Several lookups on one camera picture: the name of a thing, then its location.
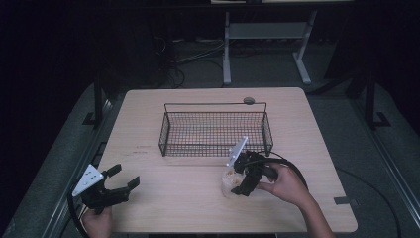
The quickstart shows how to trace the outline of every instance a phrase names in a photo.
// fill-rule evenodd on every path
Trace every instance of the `metal bracket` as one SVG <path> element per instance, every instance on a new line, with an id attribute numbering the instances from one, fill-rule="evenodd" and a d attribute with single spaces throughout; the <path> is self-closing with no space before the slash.
<path id="1" fill-rule="evenodd" d="M 245 144 L 248 141 L 248 136 L 244 136 L 233 148 L 229 149 L 229 163 L 226 166 L 231 167 L 238 156 L 241 154 L 242 149 L 244 149 Z"/>
<path id="2" fill-rule="evenodd" d="M 389 123 L 388 119 L 386 119 L 385 115 L 382 112 L 376 112 L 377 117 L 379 117 L 379 121 L 373 121 L 373 127 L 390 127 L 391 124 Z"/>
<path id="3" fill-rule="evenodd" d="M 98 170 L 96 170 L 92 165 L 87 166 L 86 171 L 84 172 L 82 178 L 80 179 L 79 183 L 74 189 L 72 195 L 80 195 L 88 188 L 92 187 L 93 185 L 97 184 L 103 179 L 104 177 L 102 176 L 102 174 Z"/>
<path id="4" fill-rule="evenodd" d="M 93 125 L 94 129 L 97 129 L 99 124 L 102 121 L 103 112 L 102 112 L 102 90 L 100 86 L 99 79 L 93 82 L 93 91 L 94 91 L 94 98 L 95 98 L 95 112 L 89 112 L 86 117 L 84 118 L 82 125 Z"/>

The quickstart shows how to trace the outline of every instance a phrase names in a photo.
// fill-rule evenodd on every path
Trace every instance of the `small white object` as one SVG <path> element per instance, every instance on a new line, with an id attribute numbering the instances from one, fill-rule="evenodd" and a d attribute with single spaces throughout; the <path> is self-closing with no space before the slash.
<path id="1" fill-rule="evenodd" d="M 226 166 L 231 167 L 236 158 L 241 154 L 242 149 L 244 149 L 245 144 L 248 141 L 248 136 L 244 136 L 232 149 L 229 149 L 229 158 L 230 161 Z"/>
<path id="2" fill-rule="evenodd" d="M 104 179 L 104 176 L 102 176 L 102 174 L 98 170 L 96 170 L 92 165 L 87 166 L 86 171 L 81 177 L 72 195 L 73 196 L 80 195 L 81 193 L 86 191 L 88 188 L 97 184 L 102 179 Z"/>

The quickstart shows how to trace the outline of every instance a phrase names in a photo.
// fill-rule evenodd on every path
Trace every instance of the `table leg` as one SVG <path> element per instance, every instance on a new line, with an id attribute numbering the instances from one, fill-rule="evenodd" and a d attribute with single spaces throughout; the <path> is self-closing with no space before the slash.
<path id="1" fill-rule="evenodd" d="M 223 84 L 231 84 L 231 64 L 229 62 L 229 12 L 225 22 L 225 53 L 223 54 Z"/>
<path id="2" fill-rule="evenodd" d="M 306 46 L 309 42 L 309 37 L 311 36 L 312 28 L 315 22 L 317 11 L 312 11 L 309 20 L 306 24 L 305 30 L 302 36 L 302 46 L 300 47 L 299 51 L 293 53 L 294 61 L 296 62 L 297 69 L 299 70 L 300 77 L 302 78 L 303 83 L 311 84 L 311 78 L 309 77 L 308 72 L 306 71 L 305 64 L 303 63 L 303 55 L 306 50 Z"/>

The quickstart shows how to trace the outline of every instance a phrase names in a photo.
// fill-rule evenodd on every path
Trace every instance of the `human hand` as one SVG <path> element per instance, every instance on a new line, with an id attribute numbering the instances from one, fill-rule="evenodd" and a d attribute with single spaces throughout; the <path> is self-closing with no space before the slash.
<path id="1" fill-rule="evenodd" d="M 276 181 L 268 178 L 269 181 L 274 181 L 274 183 L 261 181 L 257 185 L 257 189 L 266 190 L 274 196 L 290 202 L 299 208 L 303 208 L 305 204 L 313 202 L 312 195 L 291 168 L 278 163 L 269 163 L 267 165 L 277 171 L 278 178 Z"/>
<path id="2" fill-rule="evenodd" d="M 86 233 L 90 238 L 109 238 L 112 233 L 112 207 L 105 207 L 101 214 L 88 209 L 82 217 Z"/>

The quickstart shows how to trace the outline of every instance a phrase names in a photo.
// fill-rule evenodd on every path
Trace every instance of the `cable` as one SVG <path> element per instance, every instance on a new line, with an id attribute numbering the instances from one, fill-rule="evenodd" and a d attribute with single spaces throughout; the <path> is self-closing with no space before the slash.
<path id="1" fill-rule="evenodd" d="M 266 153 L 266 152 L 267 152 L 267 151 L 258 151 L 257 153 L 258 153 L 258 154 L 261 154 L 261 153 Z M 269 153 L 272 153 L 272 154 L 274 154 L 274 155 L 276 155 L 276 156 L 278 156 L 278 157 L 280 157 L 280 158 L 284 159 L 284 157 L 283 157 L 283 156 L 281 156 L 281 155 L 279 155 L 279 154 L 277 154 L 277 153 L 275 153 L 275 152 L 270 151 Z"/>
<path id="2" fill-rule="evenodd" d="M 81 219 L 81 217 L 83 216 L 83 214 L 84 214 L 84 212 L 87 210 L 87 206 L 84 206 L 83 207 L 83 210 L 81 210 L 80 211 L 80 214 L 79 214 L 79 216 L 78 216 L 78 219 L 80 220 Z"/>
<path id="3" fill-rule="evenodd" d="M 164 38 L 161 38 L 161 37 L 154 37 L 154 40 L 160 40 L 163 43 L 161 50 L 159 50 L 158 52 L 155 52 L 155 54 L 160 56 L 166 50 L 166 41 L 164 40 Z"/>
<path id="4" fill-rule="evenodd" d="M 71 217 L 68 217 L 68 219 L 65 221 L 64 226 L 61 229 L 61 232 L 59 233 L 59 237 L 62 237 L 62 235 L 64 234 L 65 229 L 67 229 L 68 223 L 70 223 Z"/>
<path id="5" fill-rule="evenodd" d="M 221 44 L 218 47 L 216 47 L 214 49 L 211 49 L 211 50 L 208 50 L 204 53 L 200 53 L 200 54 L 197 54 L 197 55 L 194 55 L 194 56 L 191 56 L 191 57 L 188 57 L 188 58 L 184 58 L 184 59 L 173 59 L 170 62 L 181 63 L 181 62 L 187 62 L 187 61 L 191 61 L 191 60 L 198 60 L 198 59 L 201 59 L 201 58 L 209 57 L 209 56 L 212 56 L 213 54 L 216 54 L 216 53 L 220 52 L 221 50 L 223 50 L 224 46 L 225 46 L 225 44 Z"/>
<path id="6" fill-rule="evenodd" d="M 265 159 L 245 163 L 244 167 L 247 167 L 247 166 L 253 165 L 253 164 L 265 164 L 265 163 L 278 163 L 278 164 L 288 166 L 288 167 L 290 167 L 291 169 L 294 170 L 294 172 L 300 178 L 302 183 L 306 186 L 307 189 L 309 189 L 308 184 L 306 183 L 305 177 L 303 176 L 302 172 L 299 170 L 299 168 L 294 163 L 290 162 L 288 159 L 285 159 L 283 156 L 281 156 L 281 155 L 279 155 L 275 152 L 271 152 L 271 153 L 277 155 L 278 157 L 280 157 L 280 159 L 265 158 Z"/>
<path id="7" fill-rule="evenodd" d="M 174 69 L 174 72 L 176 76 L 179 76 L 179 75 L 181 76 L 181 83 L 176 83 L 176 79 L 170 74 L 170 71 L 169 71 L 167 73 L 167 77 L 171 79 L 172 81 L 172 85 L 171 85 L 172 89 L 183 87 L 183 83 L 185 81 L 185 74 L 183 73 L 182 70 L 177 69 L 177 68 Z"/>
<path id="8" fill-rule="evenodd" d="M 389 202 L 389 200 L 386 198 L 386 196 L 385 195 L 383 195 L 383 193 L 382 192 L 380 192 L 376 187 L 374 187 L 370 182 L 368 182 L 368 181 L 366 181 L 366 180 L 364 180 L 363 178 L 360 178 L 360 177 L 358 177 L 358 176 L 356 176 L 355 174 L 353 174 L 353 173 L 351 173 L 351 172 L 348 172 L 348 171 L 346 171 L 346 170 L 343 170 L 343 169 L 341 169 L 341 168 L 339 168 L 339 167 L 335 167 L 336 168 L 336 170 L 337 171 L 339 171 L 339 172 L 342 172 L 342 173 L 344 173 L 344 174 L 347 174 L 347 175 L 349 175 L 349 176 L 351 176 L 351 177 L 353 177 L 353 178 L 355 178 L 355 179 L 357 179 L 357 180 L 359 180 L 359 181 L 361 181 L 362 183 L 364 183 L 364 184 L 366 184 L 367 186 L 369 186 L 370 188 L 372 188 L 380 197 L 382 197 L 382 199 L 385 201 L 385 203 L 388 205 L 388 207 L 389 207 L 389 210 L 392 212 L 392 216 L 393 216 L 393 218 L 394 218 L 394 221 L 395 221 L 395 226 L 396 226 L 396 237 L 397 238 L 400 238 L 401 237 L 401 227 L 400 227 L 400 224 L 399 224 L 399 219 L 398 219 L 398 217 L 397 217 L 397 215 L 396 215 L 396 212 L 395 212 L 395 209 L 392 207 L 392 205 L 391 205 L 391 203 Z"/>
<path id="9" fill-rule="evenodd" d="M 261 54 L 263 52 L 263 47 L 262 46 L 258 46 L 256 44 L 244 44 L 244 43 L 236 43 L 236 44 L 231 44 L 232 47 L 232 52 L 231 52 L 231 57 L 232 58 L 249 58 L 249 57 L 253 57 L 255 55 Z M 252 52 L 251 53 L 246 53 L 247 49 L 251 49 Z"/>
<path id="10" fill-rule="evenodd" d="M 223 68 L 218 63 L 216 63 L 216 62 L 214 62 L 210 59 L 194 59 L 194 60 L 191 60 L 189 62 L 182 63 L 181 65 L 186 64 L 186 63 L 190 63 L 190 62 L 201 62 L 201 61 L 213 63 L 223 71 Z"/>
<path id="11" fill-rule="evenodd" d="M 78 216 L 76 214 L 76 210 L 74 209 L 74 201 L 73 196 L 71 195 L 71 192 L 74 190 L 77 182 L 80 180 L 76 179 L 73 185 L 71 186 L 70 190 L 67 192 L 67 203 L 68 203 L 68 211 L 70 212 L 70 217 L 74 222 L 74 225 L 76 226 L 77 230 L 81 234 L 83 238 L 89 238 L 86 231 L 83 228 L 83 225 L 81 224 L 80 220 L 78 219 Z"/>

